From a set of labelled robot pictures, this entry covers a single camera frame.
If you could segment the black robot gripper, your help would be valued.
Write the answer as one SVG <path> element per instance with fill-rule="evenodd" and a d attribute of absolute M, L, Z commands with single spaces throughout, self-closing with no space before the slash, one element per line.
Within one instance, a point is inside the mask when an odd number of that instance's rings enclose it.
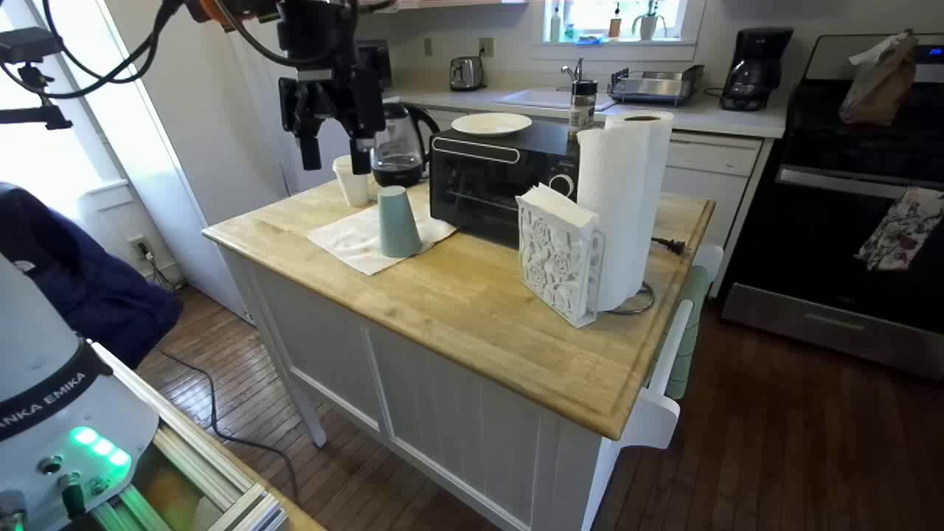
<path fill-rule="evenodd" d="M 297 136 L 303 170 L 323 168 L 320 120 L 337 117 L 351 133 L 351 168 L 371 170 L 371 151 L 384 125 L 379 74 L 356 53 L 356 0 L 284 0 L 277 41 L 297 75 L 284 109 Z"/>

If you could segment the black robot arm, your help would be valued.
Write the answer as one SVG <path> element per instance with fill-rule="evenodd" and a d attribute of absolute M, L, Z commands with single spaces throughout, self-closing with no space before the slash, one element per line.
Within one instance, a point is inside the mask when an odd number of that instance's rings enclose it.
<path fill-rule="evenodd" d="M 261 56 L 293 66 L 277 80 L 284 130 L 297 139 L 300 164 L 323 164 L 320 133 L 327 117 L 349 133 L 351 168 L 371 170 L 386 125 L 380 80 L 356 53 L 361 0 L 185 0 L 194 21 L 240 33 Z"/>

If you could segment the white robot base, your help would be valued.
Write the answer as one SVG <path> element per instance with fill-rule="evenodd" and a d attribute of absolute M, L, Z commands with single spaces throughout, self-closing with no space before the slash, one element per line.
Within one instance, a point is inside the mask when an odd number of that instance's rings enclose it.
<path fill-rule="evenodd" d="M 0 257 L 0 525 L 57 531 L 131 487 L 160 416 Z"/>

